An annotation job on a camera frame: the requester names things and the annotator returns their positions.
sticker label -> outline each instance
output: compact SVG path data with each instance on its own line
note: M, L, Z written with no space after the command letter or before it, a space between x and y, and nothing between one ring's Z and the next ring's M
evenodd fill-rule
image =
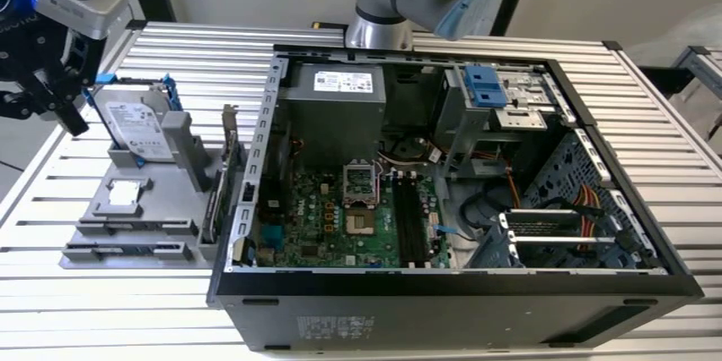
M432 154L429 155L429 160L437 164L440 162L440 158L442 158L442 150L438 148L434 148L434 151L432 151Z
M317 72L314 90L318 92L374 93L374 77L360 72Z
M129 149L146 160L173 159L157 113L142 103L110 101L106 109Z
M297 320L306 340L358 340L372 337L376 316L299 316Z

aluminum extrusion table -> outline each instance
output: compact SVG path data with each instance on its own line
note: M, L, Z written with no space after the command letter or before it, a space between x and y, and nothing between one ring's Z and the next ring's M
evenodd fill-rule
M253 136L274 43L342 46L343 35L339 30L151 23L127 31L103 68L150 79L171 73L194 132L209 146L219 146L227 103L238 107L242 139ZM416 45L424 52L560 61L706 298L594 350L289 356L722 359L722 162L626 54L601 42L472 37L452 43L429 34L417 35ZM85 115L91 131L74 138L55 130L0 205L0 350L7 350L0 359L266 358L249 352L225 312L206 307L210 271L66 271L58 266L111 162L98 115L87 109Z

silver metal frame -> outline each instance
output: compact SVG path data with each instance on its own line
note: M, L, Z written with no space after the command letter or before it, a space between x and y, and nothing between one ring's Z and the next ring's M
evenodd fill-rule
M373 359L594 357L602 361L637 361L641 358L706 361L720 358L722 232L712 226L722 223L718 187L722 185L722 165L669 104L660 100L657 90L626 55L612 52L596 41L470 37L450 43L429 34L416 36L417 48L425 52L541 57L560 61L668 237L688 267L697 273L708 299L597 349L502 355L460 350L364 356ZM210 146L221 145L223 139L223 104L237 105L241 138L247 142L258 120L274 43L342 46L343 36L339 30L151 23L143 33L127 33L115 57L106 61L106 70L150 79L171 72L179 81L185 107L194 115L194 123L199 124L194 130ZM102 139L98 118L93 113L87 114L91 120L89 135L73 139L61 130L53 133L0 204L0 247L9 250L0 251L0 279L9 280L0 282L5 287L0 311L19 312L5 317L13 317L29 326L22 333L0 333L0 339L7 338L3 348L34 347L34 356L39 358L57 357L59 351L77 358L87 358L90 353L147 357L151 349L147 345L165 345L165 357L187 358L191 354L218 358L243 356L241 354L247 351L243 338L230 320L215 316L215 310L199 310L205 306L209 272L98 272L57 268L54 255L59 255L70 238L71 224L83 215L110 164L110 159L105 158L107 140ZM661 160L674 160L677 165L661 165ZM107 318L101 309L115 310L114 314L125 317L125 321ZM67 312L62 325L54 325L49 317L57 313L49 313L49 310ZM5 331L21 329L21 324L10 323L9 326ZM70 326L79 330L77 334L61 331ZM58 347L63 346L73 348L61 350ZM358 353L327 355L335 358L361 356Z

black cable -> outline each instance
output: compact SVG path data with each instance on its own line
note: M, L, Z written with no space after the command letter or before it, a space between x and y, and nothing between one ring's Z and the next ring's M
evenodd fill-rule
M23 169L22 167L17 167L15 165L13 164L9 164L6 161L0 161L0 165L11 168L11 169L15 169L17 171L21 171L21 172L25 172L26 169Z
M478 200L484 200L485 203L489 204L489 206L492 206L492 208L498 212L504 212L512 209L512 206L505 205L489 195L493 189L502 186L504 184L506 184L506 179L504 178L489 180L485 183L485 187L482 188L481 192L477 192L473 196L466 198L466 200L464 201L462 205L460 206L460 217L462 219L464 224L466 224L469 227L476 228L476 229L482 228L485 230L489 230L493 227L493 225L484 224L481 222L477 222L477 223L473 222L470 218L466 216L466 211L469 207L474 205Z

cable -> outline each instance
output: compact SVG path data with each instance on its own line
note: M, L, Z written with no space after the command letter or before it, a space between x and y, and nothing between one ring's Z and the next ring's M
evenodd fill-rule
M514 202L514 208L520 209L522 207L522 202L520 201L520 194L517 193L517 185L514 185L514 178L512 178L512 167L508 167L508 180L509 188L512 189L512 200Z
M466 237L461 231L458 231L456 228L453 227L446 227L446 226L442 226L441 224L434 224L433 225L433 228L434 230L440 231L440 232L445 232L448 234L456 234L457 236L460 236L461 238L464 238L466 241L472 241L473 243L477 243L478 240L476 238L470 238L470 237Z
M378 154L388 162L390 162L394 165L400 165L400 166L404 166L404 165L420 165L420 164L426 164L428 163L426 161L405 161L405 159L400 158L400 157L392 158L389 156L389 153L382 152L382 151L378 151Z
M6 161L0 161L0 165L9 167L10 169L15 169L17 171L21 171L21 172L26 171L26 169L23 169L22 167L17 167L13 164L9 164Z
M592 195L594 197L594 206L601 209L602 208L602 202L600 201L600 195L597 194L594 189L592 189L590 187L588 187L588 190L589 190L589 192L592 193ZM589 230L589 237L594 237L594 226L596 226L596 223L593 222L590 230Z

